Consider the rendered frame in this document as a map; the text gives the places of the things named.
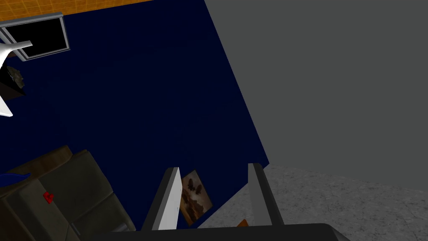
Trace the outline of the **grey framed dark window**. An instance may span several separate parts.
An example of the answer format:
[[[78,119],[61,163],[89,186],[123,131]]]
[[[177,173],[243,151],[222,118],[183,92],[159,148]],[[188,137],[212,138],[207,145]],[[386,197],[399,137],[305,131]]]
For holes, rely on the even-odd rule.
[[[5,44],[30,41],[32,46],[13,51],[23,62],[70,49],[61,12],[1,21],[0,39]]]

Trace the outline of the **white table with plant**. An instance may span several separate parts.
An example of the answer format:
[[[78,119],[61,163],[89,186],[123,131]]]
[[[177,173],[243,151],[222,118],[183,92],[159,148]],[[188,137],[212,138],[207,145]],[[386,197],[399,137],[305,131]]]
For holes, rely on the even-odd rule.
[[[23,41],[13,44],[2,44],[0,43],[0,116],[12,117],[12,111],[5,103],[7,100],[11,100],[20,96],[25,96],[23,88],[18,84],[14,75],[18,74],[18,71],[11,71],[11,67],[7,65],[6,58],[12,51],[16,51],[25,47],[30,47],[33,44],[31,41]]]

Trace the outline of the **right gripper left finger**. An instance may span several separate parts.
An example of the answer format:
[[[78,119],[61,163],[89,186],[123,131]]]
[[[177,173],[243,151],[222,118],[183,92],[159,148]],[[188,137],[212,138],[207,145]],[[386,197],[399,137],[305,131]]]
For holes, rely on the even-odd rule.
[[[182,182],[178,167],[168,168],[141,228],[142,231],[177,229]]]

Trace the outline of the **dark olive sofa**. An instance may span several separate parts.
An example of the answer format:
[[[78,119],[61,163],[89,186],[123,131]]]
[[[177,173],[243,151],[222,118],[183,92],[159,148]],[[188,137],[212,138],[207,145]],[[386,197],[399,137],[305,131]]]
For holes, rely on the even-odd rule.
[[[111,184],[87,150],[62,146],[10,170],[28,178],[0,184],[0,241],[91,241],[135,231]]]

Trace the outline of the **brown framed wall picture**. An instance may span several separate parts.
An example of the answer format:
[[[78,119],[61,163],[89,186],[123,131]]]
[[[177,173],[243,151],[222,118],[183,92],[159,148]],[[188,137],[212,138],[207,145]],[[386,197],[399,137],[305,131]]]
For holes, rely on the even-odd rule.
[[[209,211],[213,204],[196,169],[185,175],[181,182],[180,211],[190,227]]]

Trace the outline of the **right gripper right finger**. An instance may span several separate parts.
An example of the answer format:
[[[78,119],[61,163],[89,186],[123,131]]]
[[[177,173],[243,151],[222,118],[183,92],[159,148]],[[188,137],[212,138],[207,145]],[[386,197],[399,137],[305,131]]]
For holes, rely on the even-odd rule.
[[[284,221],[260,163],[248,164],[248,188],[256,226],[279,226]]]

